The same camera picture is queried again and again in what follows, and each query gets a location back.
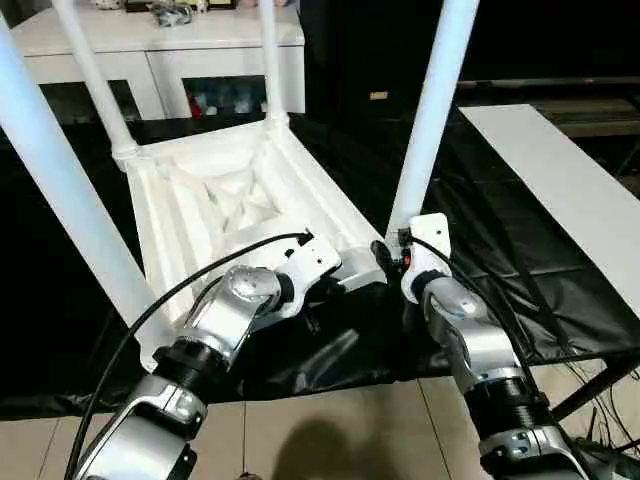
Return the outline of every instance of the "red object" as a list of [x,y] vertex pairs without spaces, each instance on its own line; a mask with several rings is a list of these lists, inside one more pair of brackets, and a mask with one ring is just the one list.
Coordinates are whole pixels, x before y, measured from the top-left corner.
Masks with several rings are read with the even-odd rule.
[[196,102],[195,98],[193,98],[193,94],[191,92],[187,92],[187,100],[189,101],[189,109],[191,110],[191,116],[193,118],[202,117],[202,109],[198,102]]

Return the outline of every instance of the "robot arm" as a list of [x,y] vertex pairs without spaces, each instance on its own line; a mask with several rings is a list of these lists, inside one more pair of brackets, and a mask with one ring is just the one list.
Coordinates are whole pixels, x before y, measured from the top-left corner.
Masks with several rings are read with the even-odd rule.
[[340,266],[315,237],[276,268],[236,266],[203,298],[158,366],[91,443],[76,480],[185,480],[196,463],[193,440],[257,320],[298,314],[307,291]]
[[[410,233],[450,254],[444,215],[415,217]],[[482,299],[452,278],[431,252],[416,243],[410,249],[403,293],[420,306],[429,333],[447,356],[480,437],[487,473],[501,479],[587,479],[546,397],[525,375],[509,337],[490,321]]]
[[[416,217],[410,225],[411,236],[450,254],[444,215]],[[415,243],[410,250],[403,294],[420,306],[447,355],[480,436],[485,470],[499,479],[587,479],[546,397],[521,368],[505,331],[489,320],[482,299],[452,278],[437,256]],[[244,340],[256,324],[296,315],[309,288],[339,266],[337,252],[316,237],[275,270],[230,269],[175,342],[157,352],[158,367],[89,446],[75,479],[189,478],[196,462],[189,441]]]

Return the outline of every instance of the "white board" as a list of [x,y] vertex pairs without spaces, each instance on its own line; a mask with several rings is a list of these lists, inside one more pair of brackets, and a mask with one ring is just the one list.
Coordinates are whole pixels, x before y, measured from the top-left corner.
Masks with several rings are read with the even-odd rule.
[[460,110],[640,317],[640,201],[530,105]]

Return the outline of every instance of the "black cloth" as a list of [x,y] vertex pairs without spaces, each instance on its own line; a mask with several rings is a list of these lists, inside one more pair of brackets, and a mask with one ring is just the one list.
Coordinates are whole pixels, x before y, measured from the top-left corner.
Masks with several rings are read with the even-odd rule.
[[[238,119],[132,124],[145,144]],[[291,129],[353,203],[384,232],[409,122],[328,127],[294,116]],[[125,175],[100,126],[65,129],[140,262]],[[122,338],[124,323],[11,145],[0,140],[4,296],[0,417],[79,414]],[[495,304],[526,361],[638,353],[640,321],[526,186],[459,115],[450,119],[425,201],[450,222],[453,258]],[[267,399],[447,372],[397,285],[371,285],[250,338],[220,401]],[[114,408],[143,371],[133,342],[100,408]]]

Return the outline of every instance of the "cable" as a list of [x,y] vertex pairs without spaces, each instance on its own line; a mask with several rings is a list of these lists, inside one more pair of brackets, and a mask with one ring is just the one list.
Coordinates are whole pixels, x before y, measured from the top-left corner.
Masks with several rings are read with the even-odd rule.
[[633,442],[625,443],[621,447],[616,448],[616,452],[624,452],[626,450],[629,450],[630,448],[638,448],[638,445],[640,445],[640,438],[634,440]]
[[[613,384],[609,385],[609,402],[611,403],[611,409],[613,410],[613,416],[616,419],[616,423],[620,427],[620,430],[622,430],[622,432],[625,434],[627,439],[629,439],[629,442],[633,443],[633,437],[629,433],[629,430],[627,430],[627,427],[625,427],[624,424],[622,423],[622,418],[620,418],[620,414],[618,413],[618,409],[616,408],[616,404],[613,401]],[[640,455],[640,448],[638,448],[637,445],[634,446],[633,449],[634,449],[634,451],[636,452],[637,455]]]
[[289,238],[295,238],[299,242],[303,242],[312,238],[312,235],[310,233],[285,233],[282,235],[275,235],[273,237],[266,238],[264,240],[254,243],[253,245],[249,245],[248,247],[241,248],[237,252],[231,253],[226,257],[223,257],[220,260],[216,260],[215,262],[207,265],[206,267],[201,268],[197,272],[192,273],[187,278],[185,278],[180,283],[178,283],[176,286],[174,286],[173,288],[168,290],[166,293],[161,295],[151,305],[149,305],[149,307],[142,313],[142,315],[140,315],[140,317],[138,317],[138,319],[133,323],[133,325],[131,325],[131,328],[129,328],[129,330],[125,334],[124,338],[118,345],[118,348],[116,348],[113,356],[111,357],[111,359],[109,360],[109,363],[107,364],[107,367],[104,369],[104,372],[102,373],[102,377],[100,378],[100,381],[98,382],[98,385],[96,386],[95,391],[93,392],[93,394],[91,395],[91,398],[89,399],[89,404],[87,405],[84,415],[82,416],[82,421],[80,422],[80,426],[78,427],[78,431],[76,432],[75,439],[73,440],[71,455],[69,456],[69,462],[67,463],[67,469],[64,474],[65,480],[73,480],[73,475],[75,474],[75,471],[78,466],[78,459],[80,458],[80,451],[82,450],[82,444],[84,442],[85,436],[87,435],[87,430],[89,429],[89,424],[91,423],[91,418],[93,417],[93,411],[96,407],[98,397],[102,393],[102,389],[104,388],[104,385],[107,379],[109,378],[111,371],[116,365],[118,361],[118,357],[124,350],[124,347],[126,346],[127,342],[135,335],[135,333],[140,329],[140,327],[142,327],[144,323],[162,305],[164,305],[168,300],[170,300],[176,293],[178,293],[184,287],[193,283],[195,280],[202,277],[203,275],[209,273],[212,270],[215,270],[216,268],[218,268],[221,265],[224,265],[225,263],[235,260],[236,258],[246,253],[249,253],[260,247],[268,245],[269,243],[273,243],[279,240],[285,240]]
[[[564,363],[564,366],[567,367],[571,371],[571,373],[573,373],[573,375],[578,380],[580,380],[580,383],[582,383],[582,385],[586,385],[587,381],[577,371],[577,370],[581,370],[583,374],[586,374],[586,372],[584,372],[580,368],[580,366],[572,365],[570,362]],[[613,441],[611,439],[611,428],[609,426],[609,417],[607,417],[607,413],[609,413],[611,415],[611,417],[613,417],[613,414],[611,414],[611,412],[609,411],[609,408],[607,407],[606,403],[604,401],[602,401],[599,396],[594,397],[591,400],[591,402],[594,403],[595,405],[597,405],[600,408],[600,415],[602,416],[602,420],[598,423],[598,431],[600,433],[600,444],[602,446],[604,446],[604,444],[602,443],[602,440],[604,439],[604,435],[602,434],[603,432],[600,429],[600,426],[604,425],[605,432],[607,433],[607,446],[608,447],[613,447],[614,445],[613,445]]]
[[[467,287],[469,289],[473,290],[484,301],[484,303],[487,305],[489,310],[491,310],[493,312],[493,315],[496,317],[496,320],[498,320],[498,322],[500,322],[502,324],[501,319],[500,319],[500,315],[498,314],[498,310],[492,305],[492,303],[489,302],[489,299],[482,292],[482,290],[480,289],[478,284],[475,281],[473,281],[455,262],[450,260],[446,255],[444,255],[436,247],[434,247],[433,245],[425,242],[424,240],[422,240],[420,238],[416,238],[413,235],[409,235],[407,240],[411,241],[411,242],[414,242],[414,243],[417,243],[418,245],[426,248],[431,253],[433,253],[436,257],[438,257],[440,260],[442,260],[444,263],[446,263],[449,266],[449,268],[451,268],[451,270],[454,273],[456,273],[462,279],[463,283],[466,283]],[[514,350],[515,350],[516,356],[520,360],[522,371],[526,375],[527,380],[529,380],[529,383],[534,388],[536,393],[541,393],[540,389],[538,388],[538,384],[535,381],[535,378],[533,378],[533,374],[531,373],[531,369],[523,361],[523,359],[524,359],[523,352],[521,351],[521,349],[518,346],[518,344],[516,342],[514,342],[513,339],[511,339],[510,336],[509,336],[509,339],[511,340],[511,344],[512,344]],[[571,450],[571,453],[576,457],[576,460],[578,461],[578,463],[580,464],[582,469],[586,472],[587,477],[590,480],[592,480],[592,479],[593,480],[597,480],[596,475],[593,473],[591,467],[588,465],[588,463],[585,460],[584,456],[582,455],[582,453],[580,453],[573,446],[573,442],[571,441],[571,439],[567,435],[567,432],[564,430],[562,425],[560,425],[560,422],[558,422],[557,420],[554,419],[554,424],[555,424],[554,426],[558,429],[558,431],[562,435],[562,437],[563,437],[564,441],[566,442],[567,446]]]
[[205,285],[205,287],[202,289],[202,291],[198,294],[196,299],[193,301],[193,305],[189,309],[189,312],[187,313],[187,316],[184,317],[184,325],[186,325],[189,322],[189,320],[191,320],[193,318],[193,316],[198,311],[198,307],[200,306],[200,304],[204,300],[204,297],[207,296],[207,293],[209,293],[211,291],[211,289],[213,287],[215,287],[220,282],[220,280],[222,280],[222,277],[218,277],[218,278],[214,279],[211,283],[208,283],[207,285]]

